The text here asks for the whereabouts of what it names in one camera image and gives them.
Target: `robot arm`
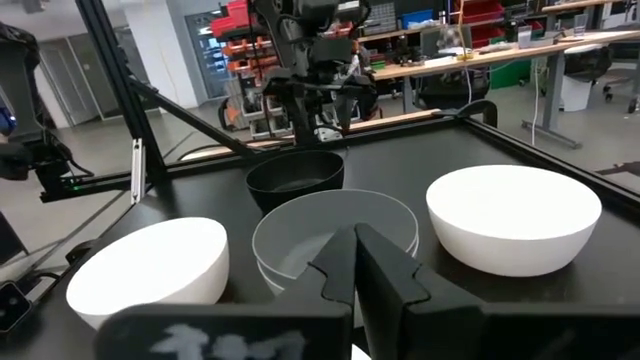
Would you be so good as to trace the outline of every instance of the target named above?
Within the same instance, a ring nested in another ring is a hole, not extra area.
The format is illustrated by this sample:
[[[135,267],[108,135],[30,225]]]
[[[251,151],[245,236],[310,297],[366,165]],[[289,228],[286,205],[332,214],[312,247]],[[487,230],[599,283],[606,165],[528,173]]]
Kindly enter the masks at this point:
[[[281,68],[267,74],[263,92],[277,95],[293,124],[297,144],[319,141],[316,130],[322,116],[323,93],[335,92],[334,106],[342,133],[349,130],[354,99],[373,95],[375,85],[364,75],[340,76],[353,59],[353,40],[324,35],[337,18],[339,0],[253,0],[258,21],[269,29]],[[358,7],[355,29],[369,15]]]

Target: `storage shelf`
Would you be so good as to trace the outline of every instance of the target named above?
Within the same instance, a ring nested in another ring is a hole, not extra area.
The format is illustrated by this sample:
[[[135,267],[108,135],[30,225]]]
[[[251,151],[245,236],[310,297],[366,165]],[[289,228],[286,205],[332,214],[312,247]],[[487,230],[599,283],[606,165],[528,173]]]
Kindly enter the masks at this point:
[[[392,31],[392,32],[388,32],[388,33],[363,36],[363,37],[359,37],[358,38],[358,42],[359,43],[363,43],[363,42],[367,42],[367,41],[388,39],[388,38],[392,38],[392,37],[396,37],[396,36],[417,34],[419,32],[422,32],[422,30],[431,29],[433,27],[435,27],[435,26],[427,26],[427,27],[423,27],[423,28],[419,28],[419,29],[397,30],[397,31]]]

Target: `wooden workbench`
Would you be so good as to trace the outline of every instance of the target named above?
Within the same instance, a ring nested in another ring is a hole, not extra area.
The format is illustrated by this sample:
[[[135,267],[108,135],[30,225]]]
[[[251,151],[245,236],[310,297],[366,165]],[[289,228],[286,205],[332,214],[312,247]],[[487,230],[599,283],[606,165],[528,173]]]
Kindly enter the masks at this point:
[[[392,116],[388,118],[359,122],[351,125],[350,133],[357,134],[357,133],[364,132],[371,129],[391,126],[393,124],[409,123],[421,118],[429,118],[436,111],[440,111],[440,110],[434,109],[434,110],[418,111],[411,114],[402,114],[402,115]],[[265,141],[254,142],[249,144],[249,146],[251,146],[252,148],[269,148],[272,146],[291,143],[292,141],[293,141],[293,136],[289,135],[289,136],[284,136],[278,140],[265,140]],[[217,147],[209,150],[202,150],[193,154],[189,154],[185,156],[182,159],[182,161],[200,159],[203,157],[222,157],[222,156],[229,155],[231,153],[232,151],[230,149],[221,146],[221,147]]]
[[[579,141],[572,140],[556,130],[561,103],[560,92],[562,88],[562,78],[564,76],[564,51],[576,46],[608,44],[614,41],[639,37],[640,31],[589,32],[582,38],[565,38],[555,45],[529,49],[512,49],[484,55],[476,53],[473,59],[467,61],[458,61],[451,58],[450,61],[437,60],[433,63],[427,61],[425,65],[422,66],[401,67],[391,65],[385,69],[377,70],[374,78],[375,80],[404,78],[402,91],[403,108],[405,113],[411,113],[418,110],[413,103],[413,89],[411,88],[410,81],[412,76],[434,75],[462,70],[464,68],[474,68],[520,59],[548,56],[549,80],[547,85],[547,101],[545,101],[545,108],[542,115],[542,125],[535,125],[535,128],[536,131],[541,134],[577,149],[582,146]],[[523,126],[532,126],[532,124],[523,122]]]
[[[530,49],[513,49],[499,51],[490,54],[475,54],[474,58],[467,61],[451,59],[451,62],[438,62],[424,66],[401,67],[399,65],[389,65],[384,69],[376,70],[375,80],[392,79],[406,76],[424,76],[437,73],[445,73],[465,67],[473,68],[493,63],[512,61],[517,59],[527,59],[538,56],[563,52],[576,46],[609,43],[617,40],[625,40],[640,37],[640,31],[611,31],[586,33],[580,41],[573,41],[576,38],[565,38],[558,44]]]
[[[545,6],[545,7],[542,8],[542,12],[543,13],[555,13],[555,12],[582,9],[582,8],[586,8],[586,7],[589,7],[589,6],[604,5],[604,4],[607,4],[607,3],[621,2],[621,1],[624,1],[624,0],[583,0],[583,1],[574,1],[574,2],[569,2],[569,3],[565,3],[565,4],[560,4],[560,5]]]
[[[386,32],[386,33],[382,33],[382,34],[374,34],[374,35],[369,35],[369,36],[363,36],[363,37],[359,37],[358,38],[358,42],[359,43],[364,43],[367,41],[373,41],[373,40],[380,40],[380,39],[388,39],[388,38],[392,38],[392,37],[396,37],[396,36],[402,36],[402,35],[409,35],[409,34],[416,34],[419,33],[425,29],[431,29],[432,27],[424,27],[424,28],[419,28],[419,29],[408,29],[408,30],[397,30],[397,31],[391,31],[391,32]]]

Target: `white bowl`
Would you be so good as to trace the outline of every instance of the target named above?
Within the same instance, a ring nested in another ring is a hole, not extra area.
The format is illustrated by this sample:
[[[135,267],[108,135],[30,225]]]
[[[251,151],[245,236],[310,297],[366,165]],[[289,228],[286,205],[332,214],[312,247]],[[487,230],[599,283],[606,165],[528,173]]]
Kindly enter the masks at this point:
[[[584,184],[542,169],[491,165],[451,172],[427,190],[436,235],[461,262],[504,276],[569,264],[602,212]]]
[[[371,360],[371,358],[359,347],[351,345],[351,360]]]
[[[98,329],[109,316],[134,305],[215,304],[228,276],[224,227],[205,218],[176,219],[100,250],[71,279],[67,302]]]

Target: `transparent bowl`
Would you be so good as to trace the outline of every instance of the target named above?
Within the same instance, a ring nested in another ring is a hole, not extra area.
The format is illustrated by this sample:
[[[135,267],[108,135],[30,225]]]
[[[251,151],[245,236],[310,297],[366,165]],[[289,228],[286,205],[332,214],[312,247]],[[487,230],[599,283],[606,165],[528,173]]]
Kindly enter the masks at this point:
[[[341,227],[367,223],[403,251],[418,250],[418,220],[402,202],[372,191],[330,190],[299,197],[270,212],[253,234],[258,268],[274,294],[302,274]],[[355,325],[362,325],[356,301]]]

